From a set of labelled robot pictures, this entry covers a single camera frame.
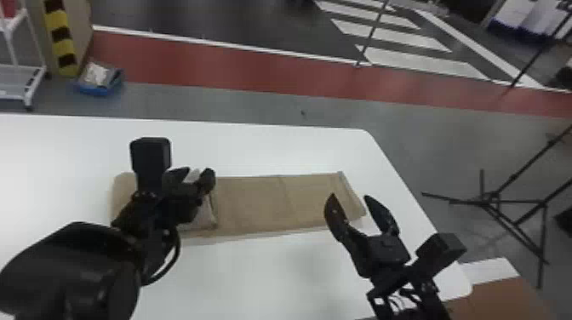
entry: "crosswalk marking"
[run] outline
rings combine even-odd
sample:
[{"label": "crosswalk marking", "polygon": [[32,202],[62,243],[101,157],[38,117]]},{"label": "crosswalk marking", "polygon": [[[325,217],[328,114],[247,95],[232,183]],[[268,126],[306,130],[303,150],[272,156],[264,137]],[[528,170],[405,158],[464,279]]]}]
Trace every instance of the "crosswalk marking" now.
[{"label": "crosswalk marking", "polygon": [[[371,26],[359,25],[357,23],[332,19],[334,24],[345,34],[351,34],[359,37],[367,37],[371,31]],[[390,41],[393,43],[401,43],[415,47],[426,49],[441,50],[451,52],[447,47],[432,37],[423,37],[416,34],[393,31],[383,28],[377,28],[374,33],[375,39]]]},{"label": "crosswalk marking", "polygon": [[[375,20],[375,18],[377,18],[377,13],[375,11],[348,7],[337,3],[329,3],[327,1],[322,1],[318,5],[322,10],[332,12],[335,14],[350,15],[353,17],[358,17],[367,20]],[[415,23],[411,22],[410,20],[401,17],[396,17],[395,15],[390,15],[390,14],[382,15],[381,22],[395,26],[404,26],[406,28],[411,28],[411,29],[417,29],[417,30],[420,29]]]},{"label": "crosswalk marking", "polygon": [[[359,3],[359,4],[366,5],[366,6],[375,7],[378,9],[381,8],[381,5],[383,4],[383,2],[375,1],[375,0],[344,0],[344,1],[349,2],[349,3]],[[386,7],[386,10],[388,12],[395,12],[395,9],[390,5],[388,5]]]},{"label": "crosswalk marking", "polygon": [[405,54],[378,48],[368,48],[365,52],[365,57],[373,64],[379,66],[489,80],[483,73],[466,62],[432,58],[425,55]]}]

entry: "white table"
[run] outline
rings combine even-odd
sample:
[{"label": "white table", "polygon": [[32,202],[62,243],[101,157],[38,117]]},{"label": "white table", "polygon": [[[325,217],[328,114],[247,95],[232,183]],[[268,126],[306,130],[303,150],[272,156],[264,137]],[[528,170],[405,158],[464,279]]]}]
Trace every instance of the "white table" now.
[{"label": "white table", "polygon": [[[128,145],[141,136],[169,138],[174,167],[211,167],[220,176],[343,170],[360,197],[369,194],[393,212],[412,255],[436,232],[362,130],[4,114],[0,266],[71,221],[108,224],[113,179],[131,170]],[[379,233],[369,216],[359,223]],[[365,299],[371,284],[327,230],[184,244],[173,270],[142,290],[133,319],[373,316]],[[472,290],[456,263],[436,281],[444,300]]]}]

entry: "robotic arm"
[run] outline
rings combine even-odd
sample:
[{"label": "robotic arm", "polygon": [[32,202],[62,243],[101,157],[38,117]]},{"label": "robotic arm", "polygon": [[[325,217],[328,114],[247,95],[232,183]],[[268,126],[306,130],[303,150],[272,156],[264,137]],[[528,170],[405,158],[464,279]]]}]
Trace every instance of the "robotic arm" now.
[{"label": "robotic arm", "polygon": [[18,254],[0,272],[0,311],[16,320],[128,320],[140,287],[169,271],[180,253],[176,226],[193,221],[215,172],[183,183],[189,168],[167,171],[164,138],[130,150],[137,191],[112,227],[71,223]]},{"label": "robotic arm", "polygon": [[[466,252],[465,246],[452,233],[437,233],[415,251],[418,259],[406,266],[411,257],[392,214],[372,197],[365,196],[365,202],[382,232],[379,236],[368,237],[351,226],[335,195],[326,202],[324,217],[334,238],[352,257],[357,274],[374,285],[367,298],[375,316],[380,320],[450,320],[432,279],[459,259]],[[412,289],[404,288],[408,283]],[[396,292],[412,300],[417,309],[396,314],[390,299]]]}]

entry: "black cable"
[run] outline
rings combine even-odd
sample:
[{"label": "black cable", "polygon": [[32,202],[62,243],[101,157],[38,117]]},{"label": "black cable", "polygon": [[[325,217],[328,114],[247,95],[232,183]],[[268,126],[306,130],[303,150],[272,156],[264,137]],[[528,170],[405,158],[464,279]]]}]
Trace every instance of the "black cable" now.
[{"label": "black cable", "polygon": [[174,266],[174,263],[177,262],[177,260],[179,259],[179,255],[180,255],[180,235],[179,235],[179,232],[177,231],[177,228],[175,228],[174,226],[171,226],[169,228],[169,233],[171,236],[174,237],[173,258],[171,258],[171,260],[167,263],[167,265],[165,265],[165,267],[161,271],[155,273],[154,275],[149,277],[148,280],[144,281],[142,283],[143,286],[148,286],[150,284],[153,284],[156,281],[158,281],[159,279],[161,279],[162,277],[164,277],[167,274],[167,272],[169,272],[169,270]]}]

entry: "wire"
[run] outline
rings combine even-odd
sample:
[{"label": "wire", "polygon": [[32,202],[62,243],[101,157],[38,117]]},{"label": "wire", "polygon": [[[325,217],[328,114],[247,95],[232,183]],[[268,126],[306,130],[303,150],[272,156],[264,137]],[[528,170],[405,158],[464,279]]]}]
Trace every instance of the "wire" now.
[{"label": "wire", "polygon": [[397,302],[395,302],[394,299],[392,299],[391,297],[389,298],[389,304],[392,306],[395,306],[398,309],[398,312],[401,312],[401,307],[399,306],[399,304]]},{"label": "wire", "polygon": [[392,295],[392,298],[397,299],[399,301],[399,305],[401,306],[401,310],[407,309],[407,306],[405,305],[405,301],[403,301],[402,296],[400,296],[398,294],[394,294],[394,295]]},{"label": "wire", "polygon": [[144,281],[142,283],[144,286],[148,286],[150,284],[153,284],[156,281],[158,281],[160,278],[164,277],[167,274],[167,272],[169,272],[169,270],[174,266],[174,263],[177,262],[177,260],[179,259],[179,255],[180,255],[180,235],[179,235],[179,232],[177,231],[177,229],[174,226],[171,226],[169,228],[169,233],[171,236],[174,237],[173,258],[171,258],[169,263],[167,263],[167,265],[165,265],[165,267],[161,271],[155,273],[154,275],[149,277],[149,279]]}]

